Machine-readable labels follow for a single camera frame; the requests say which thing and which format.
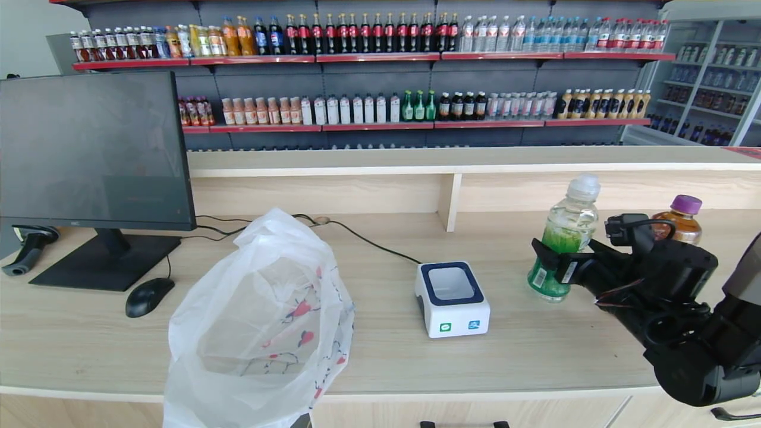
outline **white bottle cap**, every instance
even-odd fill
[[[597,175],[584,172],[571,180],[566,196],[586,202],[594,202],[599,194],[600,180]]]

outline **computer monitor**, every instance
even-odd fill
[[[196,228],[171,72],[0,82],[0,216],[95,228],[30,281],[125,291],[180,244],[120,228]]]

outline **computer mouse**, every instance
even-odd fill
[[[136,286],[127,297],[127,316],[137,318],[153,311],[172,288],[174,281],[169,278],[151,279]]]

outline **gray shelving wall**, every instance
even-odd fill
[[[405,0],[405,1],[332,1],[284,0],[257,2],[114,2],[86,6],[92,28],[114,28],[126,25],[221,25],[222,17],[243,15],[253,23],[256,16],[269,23],[275,15],[285,26],[287,14],[305,14],[311,24],[314,13],[320,14],[324,26],[328,13],[338,24],[340,13],[368,13],[374,20],[381,13],[393,13],[397,22],[400,12],[407,17],[424,14],[458,13],[462,24],[465,15],[519,14],[544,18],[549,15],[580,16],[591,20],[598,15],[614,18],[647,18],[658,16],[658,3],[653,1],[571,1],[558,0],[554,6],[547,0]],[[404,90],[442,91],[564,91],[567,88],[632,88],[640,72],[636,61],[618,60],[536,60],[511,61],[438,61],[438,62],[344,62],[315,64],[217,65],[214,67],[172,68],[177,77],[180,96],[206,96],[214,107],[219,123],[223,97],[293,97],[316,94],[348,94],[363,96],[370,92],[402,94]],[[430,129],[352,131],[324,133],[233,133],[186,136],[189,149],[272,149],[272,148],[340,148],[390,143],[407,147],[445,145],[559,145],[570,142],[609,142],[617,140],[619,126],[575,128],[504,128],[504,129]]]

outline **monitor screen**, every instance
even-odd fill
[[[174,74],[0,82],[0,203],[13,224],[195,228]]]

